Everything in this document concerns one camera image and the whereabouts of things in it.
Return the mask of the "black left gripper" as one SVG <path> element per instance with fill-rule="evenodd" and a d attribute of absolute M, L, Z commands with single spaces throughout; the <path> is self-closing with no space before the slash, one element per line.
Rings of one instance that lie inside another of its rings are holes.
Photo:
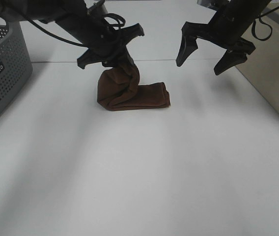
<path fill-rule="evenodd" d="M 117 30 L 117 38 L 112 42 L 102 42 L 89 49 L 77 59 L 77 66 L 85 69 L 87 65 L 101 63 L 106 69 L 103 73 L 113 68 L 121 67 L 127 74 L 139 73 L 133 58 L 130 56 L 127 44 L 138 36 L 144 36 L 140 24 Z"/>

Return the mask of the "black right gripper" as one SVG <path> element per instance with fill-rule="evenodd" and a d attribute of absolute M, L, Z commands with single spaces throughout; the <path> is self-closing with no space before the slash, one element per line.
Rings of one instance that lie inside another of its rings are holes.
<path fill-rule="evenodd" d="M 176 58 L 176 65 L 182 66 L 186 59 L 198 49 L 196 40 L 203 39 L 212 42 L 226 52 L 214 67 L 215 75 L 220 75 L 226 70 L 247 60 L 247 54 L 255 50 L 250 41 L 242 35 L 252 24 L 253 19 L 240 16 L 228 10 L 217 11 L 207 24 L 185 22 L 181 31 L 181 44 Z"/>

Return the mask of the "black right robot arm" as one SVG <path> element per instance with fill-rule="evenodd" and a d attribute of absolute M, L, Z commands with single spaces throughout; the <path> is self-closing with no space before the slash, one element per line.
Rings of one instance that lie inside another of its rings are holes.
<path fill-rule="evenodd" d="M 224 2 L 209 23 L 185 22 L 181 32 L 181 45 L 176 65 L 198 49 L 196 40 L 203 39 L 226 49 L 225 54 L 214 67 L 216 75 L 247 61 L 247 55 L 255 50 L 255 45 L 242 38 L 245 31 L 269 4 L 269 0 L 231 0 Z"/>

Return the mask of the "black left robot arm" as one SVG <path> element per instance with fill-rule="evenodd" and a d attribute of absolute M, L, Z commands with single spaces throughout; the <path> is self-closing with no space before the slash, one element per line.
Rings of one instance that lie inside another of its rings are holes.
<path fill-rule="evenodd" d="M 125 26 L 125 19 L 109 13 L 100 0 L 87 7 L 83 0 L 0 0 L 0 18 L 7 22 L 28 21 L 49 36 L 87 51 L 77 59 L 78 67 L 101 63 L 104 67 L 134 65 L 127 44 L 144 31 L 140 24 Z M 39 26 L 56 23 L 77 39 L 66 40 Z"/>

